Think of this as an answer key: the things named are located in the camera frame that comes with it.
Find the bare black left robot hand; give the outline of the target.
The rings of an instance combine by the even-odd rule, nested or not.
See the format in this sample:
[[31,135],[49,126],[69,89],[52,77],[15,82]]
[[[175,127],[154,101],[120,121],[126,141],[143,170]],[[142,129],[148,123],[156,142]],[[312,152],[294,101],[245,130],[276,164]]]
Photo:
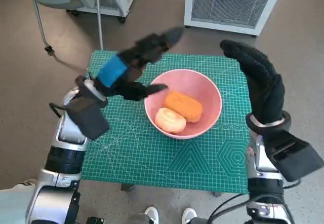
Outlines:
[[181,39],[183,27],[173,27],[160,34],[151,33],[126,50],[115,54],[98,71],[95,88],[106,97],[121,95],[125,100],[140,101],[167,89],[165,84],[144,86],[136,80],[148,63],[158,62]]

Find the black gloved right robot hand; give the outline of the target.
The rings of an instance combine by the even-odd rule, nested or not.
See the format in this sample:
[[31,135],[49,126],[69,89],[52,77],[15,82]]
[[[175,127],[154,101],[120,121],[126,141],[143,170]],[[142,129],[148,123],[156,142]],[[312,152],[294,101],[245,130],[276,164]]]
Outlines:
[[226,57],[238,61],[245,74],[252,115],[265,125],[283,118],[285,87],[282,77],[267,55],[247,44],[223,40],[220,48]]

